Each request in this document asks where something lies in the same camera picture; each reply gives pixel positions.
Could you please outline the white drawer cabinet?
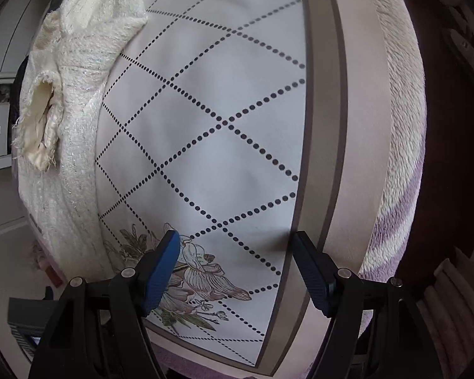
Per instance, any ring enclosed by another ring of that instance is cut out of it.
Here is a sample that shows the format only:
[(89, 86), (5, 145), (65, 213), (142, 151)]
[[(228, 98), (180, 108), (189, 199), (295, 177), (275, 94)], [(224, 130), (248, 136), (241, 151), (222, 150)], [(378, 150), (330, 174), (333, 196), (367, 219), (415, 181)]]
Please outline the white drawer cabinet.
[(0, 9), (0, 169), (12, 164), (12, 84), (50, 0), (7, 0)]

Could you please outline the floral grid-pattern bed sheet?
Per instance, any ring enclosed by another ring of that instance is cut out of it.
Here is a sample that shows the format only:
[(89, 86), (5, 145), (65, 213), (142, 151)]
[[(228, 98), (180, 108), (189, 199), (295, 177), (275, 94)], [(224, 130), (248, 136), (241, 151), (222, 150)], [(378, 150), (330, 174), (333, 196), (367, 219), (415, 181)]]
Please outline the floral grid-pattern bed sheet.
[(300, 378), (328, 321), (289, 234), (358, 270), (384, 188), (390, 91), (372, 0), (143, 3), (90, 162), (104, 256), (45, 245), (65, 276), (92, 276), (177, 231), (151, 339), (224, 375)]

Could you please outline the black device on floor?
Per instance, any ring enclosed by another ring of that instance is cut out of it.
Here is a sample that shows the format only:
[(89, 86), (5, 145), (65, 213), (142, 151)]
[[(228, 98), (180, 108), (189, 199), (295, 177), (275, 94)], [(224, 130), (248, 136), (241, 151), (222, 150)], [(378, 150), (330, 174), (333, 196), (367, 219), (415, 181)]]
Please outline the black device on floor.
[(30, 364), (56, 305), (51, 286), (45, 287), (42, 299), (9, 298), (7, 323), (19, 349)]

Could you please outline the cream fuzzy tweed jacket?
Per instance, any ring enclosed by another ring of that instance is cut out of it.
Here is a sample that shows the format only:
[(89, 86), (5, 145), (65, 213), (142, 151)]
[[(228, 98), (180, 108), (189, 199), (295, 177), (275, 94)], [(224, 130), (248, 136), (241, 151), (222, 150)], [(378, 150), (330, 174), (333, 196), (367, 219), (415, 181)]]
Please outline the cream fuzzy tweed jacket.
[(110, 71), (147, 20), (143, 0), (63, 0), (30, 47), (13, 140), (18, 194), (67, 278), (113, 273), (97, 214), (98, 119)]

